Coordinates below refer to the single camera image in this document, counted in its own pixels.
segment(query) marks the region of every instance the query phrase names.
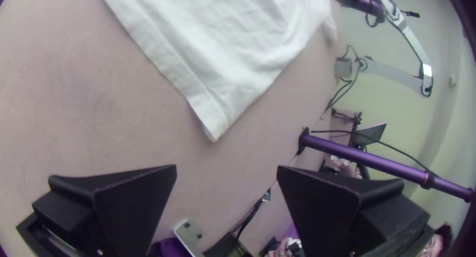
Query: white cloth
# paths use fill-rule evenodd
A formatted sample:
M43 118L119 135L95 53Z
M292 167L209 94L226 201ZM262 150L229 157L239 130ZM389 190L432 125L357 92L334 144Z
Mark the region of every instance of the white cloth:
M187 98L213 142L266 91L317 26L333 24L329 0L106 2Z

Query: person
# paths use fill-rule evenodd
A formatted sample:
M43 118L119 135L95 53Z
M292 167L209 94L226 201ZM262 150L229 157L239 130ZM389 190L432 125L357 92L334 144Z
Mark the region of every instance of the person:
M451 241L453 240L453 233L451 226L448 224L443 224L438 229L435 230L434 235L431 237L430 241L425 245L423 250L417 255L417 257L446 257ZM283 239L279 247L268 252L266 257L290 257L292 256L289 251L287 251L288 239Z
M451 226L443 224L435 230L435 234L426 244L418 257L445 257L447 256L451 241L453 240L453 232Z

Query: black cable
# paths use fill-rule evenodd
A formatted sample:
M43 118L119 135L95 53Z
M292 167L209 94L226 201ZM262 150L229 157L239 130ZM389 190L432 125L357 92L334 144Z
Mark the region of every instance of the black cable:
M339 77L343 82L352 82L352 80L345 80L342 77Z
M386 144L386 143L384 143L384 142L377 141L377 140L375 140L374 138L369 137L369 136L367 136L367 135L365 135L365 134L362 134L362 133L359 133L359 132L355 132L355 131L346 131L346 130L313 130L313 131L311 131L311 133L327 133L327 132L340 132L340 133L355 134L355 135L359 135L359 136L365 137L365 138L367 138L367 139L369 139L369 140L371 140L371 141L373 141L373 142L376 142L376 143L380 143L380 144L382 144L382 145L385 145L385 146L387 146L388 148L393 149L393 150L399 152L400 154L403 154L403 155L409 157L410 159L412 159L413 161L415 161L418 165L420 165L422 168L424 168L425 170L427 170L429 173L432 173L432 174L434 174L435 176L438 177L438 175L436 175L434 172L432 172L429 168L427 168L425 165L423 165L421 162L419 162L417 159L415 159L415 158L412 157L411 155L409 155L409 154L407 154L407 153L405 153L405 152L403 152L403 151L401 151L401 150L398 150L398 149L396 149L395 147L393 147L393 146L391 146L391 145L388 145L388 144Z
M356 59L355 59L355 62L358 61L359 63L359 67L357 69L357 73L356 73L356 76L355 78L350 81L350 80L344 80L343 78L341 78L341 80L343 81L346 81L347 83L342 86L337 92L336 94L334 94L334 97L332 97L332 99L329 101L329 103L327 104L327 107L326 107L326 111L331 108L333 105L335 105L337 103L337 101L339 101L352 87L353 85L355 84L356 80L357 80L357 77L358 77L358 74L360 73L360 69L362 68L362 62L361 61L365 61L365 64L367 64L367 61L365 59L361 59L358 54L357 54L357 51L354 49L354 47L352 47L351 45L348 45L347 46L347 49L346 49L346 53L344 53L344 55L342 57L339 57L337 58L338 60L342 60L344 59L347 54L349 53L349 49L352 49L352 51L354 52L355 56L356 56ZM350 86L341 96L339 96L337 98L337 96L339 95L339 93L344 90L347 86Z
M337 94L336 94L336 95L334 96L334 98L332 98L332 100L331 100L332 103L329 103L329 104L327 105L327 106L328 106L327 109L333 107L345 94L347 94L347 93L352 89L352 87L354 86L354 84L355 84L356 81L357 81L358 74L360 73L360 68L361 68L361 66L359 66L359 68L357 69L356 76L355 76L354 80L352 81L352 83L350 83L350 87L349 87L346 91L344 91L344 93L343 93L341 96L339 96L339 97L334 101L334 98L337 97ZM349 85L349 83L347 83L346 85L344 85L344 87L342 87L339 91L341 91L342 89L344 89L344 88L347 87L348 85Z
M215 243L213 246L211 246L207 251L211 250L212 248L216 247L217 245L219 245L220 243L222 243L224 240L231 238L231 240L233 241L233 243L235 244L235 247L237 249L237 252L238 250L241 250L244 254L246 253L246 250L243 249L243 247L241 246L241 244L239 243L238 239L239 237L241 236L241 233L243 232L243 230L245 229L245 227L248 225L248 223L250 223L250 221L253 219L253 217L255 216L255 214L257 213L258 209L260 208L260 206L262 205L263 203L263 200L260 199L258 202L255 203L255 205L253 206L253 208L250 210L250 212L247 213L247 216L242 220L240 221L239 224L237 224L230 232L228 232L226 235L224 235L217 243ZM236 237L233 237L233 234L239 230L239 233L237 234Z
M246 226L251 222L251 220L253 219L253 217L255 216L255 214L258 212L260 206L263 204L263 200L259 200L256 205L254 206L253 208L253 211L250 213L250 215L246 218L245 222L243 222L243 225L241 226L240 230L238 231L238 234L236 236L237 240L239 239L239 237L241 236L241 233L243 232L243 230L246 228Z
M370 24L370 22L368 21L368 13L365 14L365 22L370 28L375 28L377 27L377 25L380 24L377 19L375 19L375 22L373 22L373 24Z

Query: electronic device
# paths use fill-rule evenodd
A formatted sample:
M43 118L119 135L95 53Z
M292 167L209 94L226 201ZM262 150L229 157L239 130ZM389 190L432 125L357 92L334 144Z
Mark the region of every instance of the electronic device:
M380 139L382 138L383 132L385 131L385 127L387 127L387 124L381 123L381 124L376 124L376 125L361 128L357 130L356 132L363 134L365 136L368 136L372 138L373 140L367 139L364 136L361 136L358 134L352 134L351 141L349 144L355 147L356 145L367 146L367 145L376 143L375 141L380 141Z
M433 236L430 215L402 195L403 180L359 180L279 166L306 256L410 257Z
M418 40L414 32L410 29L403 12L400 11L397 5L392 0L336 0L344 7L350 7L366 13L366 20L368 23L368 15L376 17L376 23L370 25L375 27L379 23L386 20L395 27L406 39L411 46L420 63L418 75L411 75L404 71L393 68L389 65L379 63L371 57L365 56L358 59L360 72L373 73L379 76L390 78L406 87L413 89L418 94L424 97L430 97L433 88L433 73L430 59L426 54L421 42ZM406 15L419 17L419 14L411 11L406 11ZM338 58L336 61L336 74L348 74L350 59Z
M53 175L17 226L41 257L144 257L177 179L175 165L84 178Z

